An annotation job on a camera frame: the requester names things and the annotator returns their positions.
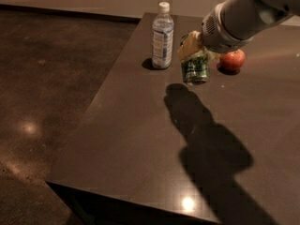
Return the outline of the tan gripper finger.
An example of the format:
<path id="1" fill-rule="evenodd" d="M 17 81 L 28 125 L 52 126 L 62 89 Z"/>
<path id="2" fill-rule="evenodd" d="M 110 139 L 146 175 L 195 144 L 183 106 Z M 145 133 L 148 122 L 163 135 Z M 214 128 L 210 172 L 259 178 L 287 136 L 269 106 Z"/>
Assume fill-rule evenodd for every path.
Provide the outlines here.
<path id="1" fill-rule="evenodd" d="M 203 50 L 202 33 L 192 31 L 187 34 L 187 38 L 180 45 L 178 56 L 180 60 L 185 60 L 191 55 Z"/>
<path id="2" fill-rule="evenodd" d="M 217 53 L 217 52 L 208 51 L 207 57 L 208 57 L 208 61 L 213 61 L 213 60 L 219 59 L 221 57 L 221 54 Z"/>

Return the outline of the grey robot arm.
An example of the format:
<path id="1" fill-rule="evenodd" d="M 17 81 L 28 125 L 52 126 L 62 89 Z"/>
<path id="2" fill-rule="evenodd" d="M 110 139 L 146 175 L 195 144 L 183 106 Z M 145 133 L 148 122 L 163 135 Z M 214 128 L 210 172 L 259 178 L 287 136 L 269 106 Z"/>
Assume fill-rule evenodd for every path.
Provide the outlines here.
<path id="1" fill-rule="evenodd" d="M 178 50 L 181 61 L 198 51 L 228 53 L 247 45 L 262 30 L 300 15 L 300 0 L 226 0 L 188 34 Z"/>

